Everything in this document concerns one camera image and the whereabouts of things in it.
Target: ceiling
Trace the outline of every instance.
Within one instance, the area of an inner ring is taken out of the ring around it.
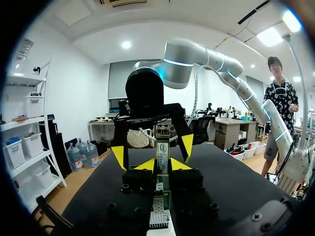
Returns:
[[[270,83],[270,73],[266,58],[278,56],[285,76],[292,81],[299,72],[287,44],[283,42],[267,48],[255,37],[271,26],[280,34],[289,32],[282,22],[284,9],[270,3],[251,19],[237,24],[264,1],[147,0],[147,3],[113,8],[98,0],[55,0],[41,18],[100,64],[161,58],[165,42],[174,36],[214,48],[227,33],[236,34],[248,24],[244,31],[225,41],[217,51],[237,58],[243,63],[245,74],[267,84]],[[291,38],[311,88],[315,84],[315,66],[309,45],[303,33],[293,33]],[[122,50],[122,40],[132,40],[132,48]],[[256,65],[255,70],[249,69],[251,63]],[[295,83],[295,86],[300,88],[301,83]]]

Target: shorts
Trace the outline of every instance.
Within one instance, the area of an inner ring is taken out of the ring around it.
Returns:
[[[273,161],[276,158],[277,153],[278,153],[278,146],[277,146],[276,140],[274,136],[272,135],[272,133],[269,132],[264,158],[266,160]]]

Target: man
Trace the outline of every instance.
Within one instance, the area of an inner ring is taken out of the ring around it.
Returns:
[[[287,129],[289,130],[291,136],[293,136],[293,112],[297,112],[299,110],[296,91],[293,85],[282,77],[283,68],[281,61],[277,57],[269,57],[268,66],[270,72],[274,76],[274,80],[266,89],[264,101],[270,99],[275,104]],[[262,169],[262,176],[265,176],[269,171],[277,152],[278,147],[275,138],[272,135],[272,130],[270,130],[264,154],[266,162]]]

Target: black table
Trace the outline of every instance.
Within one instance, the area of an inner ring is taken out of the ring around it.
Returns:
[[[129,164],[140,165],[154,156],[155,149],[129,149]],[[183,162],[177,147],[170,149],[170,156]],[[188,165],[199,168],[204,176],[203,185],[220,206],[218,220],[221,223],[216,225],[216,233],[212,235],[220,235],[220,230],[255,213],[269,200],[287,197],[297,206],[297,202],[277,186],[214,145],[193,146]],[[123,173],[114,154],[110,153],[74,195],[62,216],[75,223],[105,211],[122,185]],[[170,212],[179,235],[172,208]]]

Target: patterned shirt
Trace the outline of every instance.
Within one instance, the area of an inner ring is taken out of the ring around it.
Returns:
[[[275,104],[287,129],[289,130],[290,134],[293,135],[293,113],[289,111],[289,106],[290,104],[298,105],[298,98],[293,85],[289,81],[282,79],[281,87],[284,89],[286,88],[286,93],[277,95],[275,93],[275,89],[280,88],[280,86],[275,81],[273,81],[265,91],[264,101],[270,99]]]

